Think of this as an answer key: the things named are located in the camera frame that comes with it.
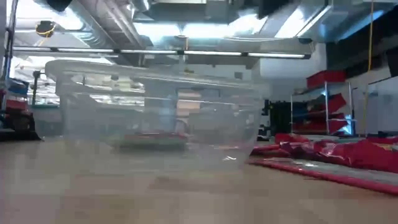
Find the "ceiling pipe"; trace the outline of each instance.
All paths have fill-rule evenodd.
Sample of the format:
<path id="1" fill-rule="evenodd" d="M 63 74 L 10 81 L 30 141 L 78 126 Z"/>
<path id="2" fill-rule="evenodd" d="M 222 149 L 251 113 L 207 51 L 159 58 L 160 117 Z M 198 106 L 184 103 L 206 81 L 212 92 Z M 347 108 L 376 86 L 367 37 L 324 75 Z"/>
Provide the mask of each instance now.
<path id="1" fill-rule="evenodd" d="M 141 36 L 138 34 L 132 22 L 127 19 L 124 13 L 120 10 L 119 6 L 114 0 L 102 0 L 108 14 L 112 17 L 115 23 L 124 32 L 126 37 L 131 43 L 137 46 L 138 49 L 144 49 L 146 46 L 142 42 Z"/>

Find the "transparent plastic bin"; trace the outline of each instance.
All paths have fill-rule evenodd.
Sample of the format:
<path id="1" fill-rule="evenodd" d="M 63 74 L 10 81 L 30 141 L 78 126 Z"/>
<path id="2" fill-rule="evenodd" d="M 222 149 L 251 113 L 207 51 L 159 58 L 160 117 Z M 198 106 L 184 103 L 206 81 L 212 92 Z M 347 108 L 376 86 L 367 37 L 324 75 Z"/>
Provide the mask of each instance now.
<path id="1" fill-rule="evenodd" d="M 45 72 L 57 81 L 68 144 L 95 143 L 131 159 L 131 170 L 232 168 L 254 147 L 262 98 L 252 83 L 70 60 Z"/>

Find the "air duct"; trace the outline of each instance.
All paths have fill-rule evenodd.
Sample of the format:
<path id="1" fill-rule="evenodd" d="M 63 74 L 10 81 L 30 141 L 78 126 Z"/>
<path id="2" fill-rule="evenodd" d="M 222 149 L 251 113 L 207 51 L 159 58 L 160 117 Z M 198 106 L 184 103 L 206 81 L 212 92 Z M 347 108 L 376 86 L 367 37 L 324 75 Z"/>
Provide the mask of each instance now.
<path id="1" fill-rule="evenodd" d="M 37 4 L 44 8 L 53 10 L 57 13 L 58 11 L 51 8 L 46 0 L 34 0 Z M 73 36 L 83 41 L 89 47 L 93 49 L 114 49 L 118 48 L 115 41 L 106 33 L 105 30 L 97 23 L 97 21 L 92 17 L 92 15 L 84 8 L 83 5 L 78 1 L 72 1 L 69 8 L 75 13 L 75 15 L 84 23 L 84 26 L 76 32 L 71 32 Z M 118 58 L 112 59 L 115 63 L 121 65 L 129 65 L 129 61 L 124 57 L 120 56 Z"/>

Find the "wooden table surface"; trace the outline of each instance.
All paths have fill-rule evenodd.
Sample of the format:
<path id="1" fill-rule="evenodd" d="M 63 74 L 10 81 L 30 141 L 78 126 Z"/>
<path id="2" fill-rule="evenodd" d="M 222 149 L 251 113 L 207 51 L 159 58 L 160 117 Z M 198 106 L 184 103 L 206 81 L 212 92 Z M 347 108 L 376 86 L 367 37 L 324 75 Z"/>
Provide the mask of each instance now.
<path id="1" fill-rule="evenodd" d="M 398 199 L 246 165 L 99 175 L 64 144 L 0 144 L 0 223 L 398 223 Z"/>

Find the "red box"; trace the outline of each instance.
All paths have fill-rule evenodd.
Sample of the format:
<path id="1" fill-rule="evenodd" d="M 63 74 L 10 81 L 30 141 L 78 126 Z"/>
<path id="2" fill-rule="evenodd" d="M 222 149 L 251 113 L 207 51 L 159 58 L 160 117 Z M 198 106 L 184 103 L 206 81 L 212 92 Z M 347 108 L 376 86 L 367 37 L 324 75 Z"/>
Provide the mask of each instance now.
<path id="1" fill-rule="evenodd" d="M 346 81 L 344 71 L 321 71 L 307 78 L 307 88 L 322 86 L 325 82 L 341 83 Z"/>

